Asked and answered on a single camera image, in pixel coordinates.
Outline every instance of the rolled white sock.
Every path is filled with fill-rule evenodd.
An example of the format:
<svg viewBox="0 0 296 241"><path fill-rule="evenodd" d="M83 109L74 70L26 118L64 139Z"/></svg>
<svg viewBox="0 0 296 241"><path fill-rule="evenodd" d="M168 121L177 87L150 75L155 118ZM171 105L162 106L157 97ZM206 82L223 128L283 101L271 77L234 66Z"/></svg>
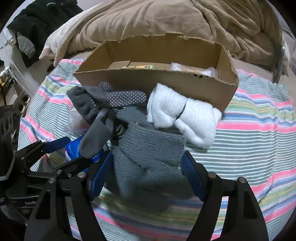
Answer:
<svg viewBox="0 0 296 241"><path fill-rule="evenodd" d="M153 122L157 128L173 126L176 118L182 112L187 98L159 83L153 91L148 100L147 120Z"/></svg>
<svg viewBox="0 0 296 241"><path fill-rule="evenodd" d="M221 112L211 104L187 99L185 109L174 125L186 139L198 147L207 149L214 142L220 119Z"/></svg>

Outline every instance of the beige blanket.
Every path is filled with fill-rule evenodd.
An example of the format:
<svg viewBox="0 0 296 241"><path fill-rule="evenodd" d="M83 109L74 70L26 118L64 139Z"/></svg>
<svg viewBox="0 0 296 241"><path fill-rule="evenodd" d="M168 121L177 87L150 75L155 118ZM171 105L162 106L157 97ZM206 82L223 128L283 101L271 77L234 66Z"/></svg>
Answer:
<svg viewBox="0 0 296 241"><path fill-rule="evenodd" d="M65 26L63 36L55 39L53 33L40 55L54 60L54 66L65 54L105 40L177 31L219 42L237 59L272 68L282 42L277 17L265 0L112 0Z"/></svg>

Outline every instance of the striped cloth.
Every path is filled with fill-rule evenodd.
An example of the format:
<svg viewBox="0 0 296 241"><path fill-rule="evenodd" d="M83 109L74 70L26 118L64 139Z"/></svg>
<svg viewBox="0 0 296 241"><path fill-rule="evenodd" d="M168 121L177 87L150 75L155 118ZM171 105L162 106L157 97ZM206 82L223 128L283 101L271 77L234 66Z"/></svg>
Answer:
<svg viewBox="0 0 296 241"><path fill-rule="evenodd" d="M72 106L66 91L80 85L72 73L82 61L64 59L45 78L29 113L21 119L18 149L37 140L80 136L65 132L64 127ZM204 150L188 142L185 149L209 172L232 180L247 178L272 240L296 206L296 116L285 86L243 70L238 75L239 88L218 123L213 146ZM49 163L61 161L65 161L64 150L44 156L32 170L46 171ZM171 198L171 203L164 213L149 213L103 189L92 205L107 240L185 240L202 202ZM73 236L80 238L69 199L67 207ZM223 198L212 238L221 233L226 207L227 198Z"/></svg>

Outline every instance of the clear plastic bag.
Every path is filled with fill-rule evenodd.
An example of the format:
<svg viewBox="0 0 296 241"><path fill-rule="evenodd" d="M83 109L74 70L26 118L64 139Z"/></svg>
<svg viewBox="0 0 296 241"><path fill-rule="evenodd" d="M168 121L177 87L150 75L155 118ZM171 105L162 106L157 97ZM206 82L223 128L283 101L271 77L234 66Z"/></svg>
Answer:
<svg viewBox="0 0 296 241"><path fill-rule="evenodd" d="M170 70L186 71L186 72L192 72L196 74L204 74L206 76L213 77L213 78L218 78L218 71L214 67L210 67L208 69L202 69L202 68L186 66L186 65L173 62L171 64Z"/></svg>
<svg viewBox="0 0 296 241"><path fill-rule="evenodd" d="M69 110L68 123L65 126L64 130L66 132L79 133L87 131L90 125L83 119L82 115L75 109L74 106Z"/></svg>

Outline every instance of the open cardboard box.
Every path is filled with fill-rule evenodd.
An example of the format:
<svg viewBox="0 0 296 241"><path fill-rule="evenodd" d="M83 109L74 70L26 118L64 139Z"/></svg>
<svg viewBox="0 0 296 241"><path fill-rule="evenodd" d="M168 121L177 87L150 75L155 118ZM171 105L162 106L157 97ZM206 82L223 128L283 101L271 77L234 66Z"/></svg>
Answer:
<svg viewBox="0 0 296 241"><path fill-rule="evenodd" d="M203 69L215 67L219 78L172 71L172 62ZM143 64L153 64L154 68L126 68ZM231 56L223 46L180 33L105 41L80 65L74 76L82 85L98 86L106 81L115 91L140 90L148 97L156 84L161 83L186 97L209 102L221 112L238 86Z"/></svg>

